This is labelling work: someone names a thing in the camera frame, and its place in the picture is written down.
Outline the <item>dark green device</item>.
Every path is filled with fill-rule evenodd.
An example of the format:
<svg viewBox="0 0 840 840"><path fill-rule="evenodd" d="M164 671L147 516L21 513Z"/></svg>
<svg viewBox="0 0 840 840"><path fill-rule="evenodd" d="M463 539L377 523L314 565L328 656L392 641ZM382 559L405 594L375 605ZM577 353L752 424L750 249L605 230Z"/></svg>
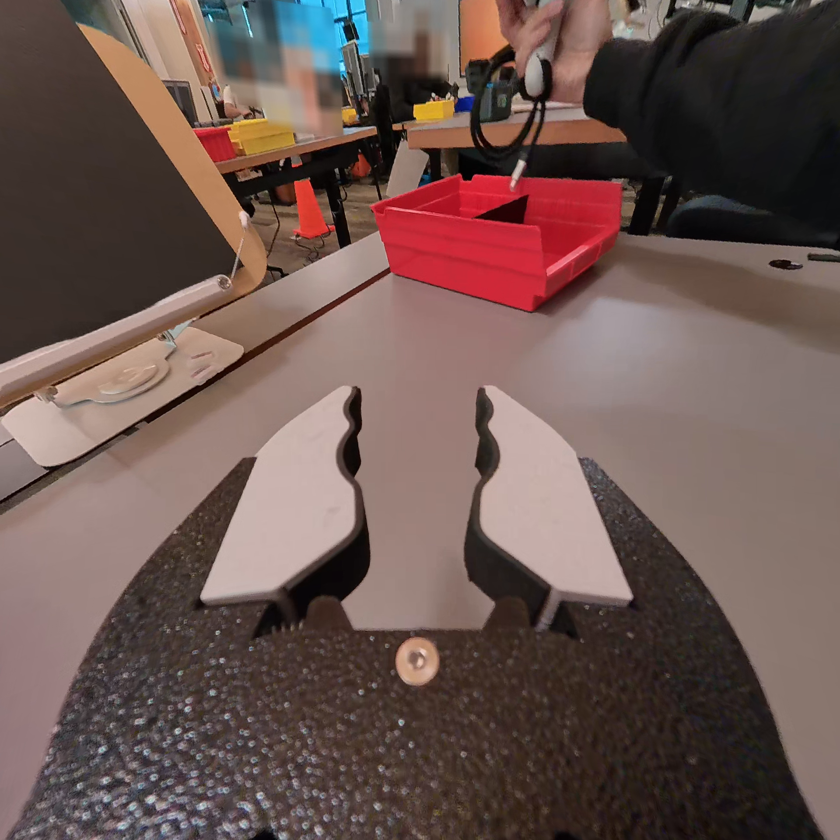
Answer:
<svg viewBox="0 0 840 840"><path fill-rule="evenodd" d="M495 123L511 116L512 101L518 93L519 83L515 67L487 68L480 78L476 102L479 105L479 123Z"/></svg>

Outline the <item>orange traffic cone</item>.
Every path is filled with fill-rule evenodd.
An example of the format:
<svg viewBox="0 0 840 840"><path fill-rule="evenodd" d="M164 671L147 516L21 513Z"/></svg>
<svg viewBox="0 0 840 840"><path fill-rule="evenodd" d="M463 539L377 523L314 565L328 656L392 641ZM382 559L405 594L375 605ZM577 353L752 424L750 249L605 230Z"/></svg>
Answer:
<svg viewBox="0 0 840 840"><path fill-rule="evenodd" d="M316 239L329 236L334 226L327 223L309 179L294 183L297 199L298 227L295 238Z"/></svg>

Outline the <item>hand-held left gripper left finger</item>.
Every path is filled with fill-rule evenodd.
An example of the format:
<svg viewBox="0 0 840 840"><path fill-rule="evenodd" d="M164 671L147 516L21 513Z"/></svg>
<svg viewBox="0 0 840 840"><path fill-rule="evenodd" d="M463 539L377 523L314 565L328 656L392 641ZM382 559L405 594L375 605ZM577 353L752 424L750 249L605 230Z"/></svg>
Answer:
<svg viewBox="0 0 840 840"><path fill-rule="evenodd" d="M320 596L364 580L371 543L361 467L361 389L342 385L263 445L200 594L205 606L273 604L297 623Z"/></svg>

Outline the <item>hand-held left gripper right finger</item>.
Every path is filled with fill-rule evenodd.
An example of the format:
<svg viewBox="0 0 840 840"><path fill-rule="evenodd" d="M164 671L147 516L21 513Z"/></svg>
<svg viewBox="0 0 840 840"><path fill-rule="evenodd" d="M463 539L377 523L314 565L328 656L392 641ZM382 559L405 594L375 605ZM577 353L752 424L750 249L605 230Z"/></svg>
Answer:
<svg viewBox="0 0 840 840"><path fill-rule="evenodd" d="M528 625L568 626L565 607L628 607L634 594L574 449L494 385L476 395L476 469L465 568Z"/></svg>

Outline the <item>small red bin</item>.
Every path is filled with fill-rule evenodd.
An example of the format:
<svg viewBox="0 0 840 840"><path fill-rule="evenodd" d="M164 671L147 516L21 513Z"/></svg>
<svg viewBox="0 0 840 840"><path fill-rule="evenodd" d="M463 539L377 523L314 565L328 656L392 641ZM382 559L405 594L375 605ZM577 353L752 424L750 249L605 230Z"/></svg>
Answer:
<svg viewBox="0 0 840 840"><path fill-rule="evenodd" d="M230 139L229 126L195 128L193 131L214 163L231 161L238 156Z"/></svg>

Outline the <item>red plastic bin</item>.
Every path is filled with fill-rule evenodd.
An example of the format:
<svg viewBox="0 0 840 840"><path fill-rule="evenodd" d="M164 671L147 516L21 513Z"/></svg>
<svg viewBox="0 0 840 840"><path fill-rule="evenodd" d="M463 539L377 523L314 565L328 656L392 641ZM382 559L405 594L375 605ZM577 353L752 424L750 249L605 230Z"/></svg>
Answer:
<svg viewBox="0 0 840 840"><path fill-rule="evenodd" d="M623 187L460 175L372 207L392 273L535 312L616 243Z"/></svg>

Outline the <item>grey table with wooden edge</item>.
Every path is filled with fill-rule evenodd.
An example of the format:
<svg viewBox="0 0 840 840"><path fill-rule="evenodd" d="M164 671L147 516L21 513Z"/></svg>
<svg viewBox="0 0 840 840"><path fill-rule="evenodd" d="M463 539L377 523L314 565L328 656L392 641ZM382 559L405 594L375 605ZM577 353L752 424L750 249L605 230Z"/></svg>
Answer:
<svg viewBox="0 0 840 840"><path fill-rule="evenodd" d="M450 119L406 124L409 148L425 151L433 159L433 180L440 178L440 151L473 148L469 121L464 112ZM640 181L627 232L651 233L666 175L643 161L620 131L587 118L582 108L562 105L547 111L539 146L549 149L536 159L541 175Z"/></svg>
<svg viewBox="0 0 840 840"><path fill-rule="evenodd" d="M376 128L344 129L281 149L237 156L215 163L234 196L243 201L259 193L314 177L323 183L339 247L351 245L337 171L357 161Z"/></svg>

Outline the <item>wooden framed black board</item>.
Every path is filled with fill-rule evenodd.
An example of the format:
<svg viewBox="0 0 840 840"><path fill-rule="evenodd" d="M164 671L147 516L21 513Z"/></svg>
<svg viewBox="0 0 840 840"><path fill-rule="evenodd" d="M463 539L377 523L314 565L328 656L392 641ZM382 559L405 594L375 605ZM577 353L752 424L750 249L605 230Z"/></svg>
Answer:
<svg viewBox="0 0 840 840"><path fill-rule="evenodd" d="M257 288L257 232L162 81L2 2L2 407Z"/></svg>

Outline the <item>white stand base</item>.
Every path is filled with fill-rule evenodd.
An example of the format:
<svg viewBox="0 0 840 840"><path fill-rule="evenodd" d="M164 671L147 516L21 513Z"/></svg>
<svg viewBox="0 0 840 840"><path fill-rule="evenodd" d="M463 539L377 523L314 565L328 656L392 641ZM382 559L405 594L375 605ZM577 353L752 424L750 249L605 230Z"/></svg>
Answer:
<svg viewBox="0 0 840 840"><path fill-rule="evenodd" d="M47 401L29 397L2 417L2 427L38 466L62 466L207 383L244 352L184 327L63 381Z"/></svg>

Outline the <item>person's right hand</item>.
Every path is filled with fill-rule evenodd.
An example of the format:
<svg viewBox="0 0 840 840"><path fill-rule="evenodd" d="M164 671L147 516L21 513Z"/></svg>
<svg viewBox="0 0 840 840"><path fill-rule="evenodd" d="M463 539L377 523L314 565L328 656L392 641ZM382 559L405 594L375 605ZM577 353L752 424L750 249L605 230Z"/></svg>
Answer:
<svg viewBox="0 0 840 840"><path fill-rule="evenodd" d="M528 7L522 1L497 1L496 6L500 31L514 50L519 77L524 77L532 52L550 35L552 26L559 26L549 99L582 105L595 56L613 35L609 3L557 1Z"/></svg>

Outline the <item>white leaning panel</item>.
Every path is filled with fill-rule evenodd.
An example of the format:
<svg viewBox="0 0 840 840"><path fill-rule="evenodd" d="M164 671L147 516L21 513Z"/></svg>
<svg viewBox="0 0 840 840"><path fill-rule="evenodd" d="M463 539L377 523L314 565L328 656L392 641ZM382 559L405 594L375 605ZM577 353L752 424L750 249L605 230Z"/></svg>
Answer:
<svg viewBox="0 0 840 840"><path fill-rule="evenodd" d="M429 155L407 145L397 149L385 191L387 198L394 198L416 190L429 163Z"/></svg>

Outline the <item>person's right forearm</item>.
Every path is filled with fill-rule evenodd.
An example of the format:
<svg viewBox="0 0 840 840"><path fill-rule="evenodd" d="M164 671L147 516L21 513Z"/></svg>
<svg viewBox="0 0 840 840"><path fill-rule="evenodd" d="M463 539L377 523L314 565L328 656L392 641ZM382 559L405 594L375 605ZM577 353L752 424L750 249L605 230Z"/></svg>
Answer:
<svg viewBox="0 0 840 840"><path fill-rule="evenodd" d="M839 5L675 16L597 52L585 113L689 189L838 234Z"/></svg>

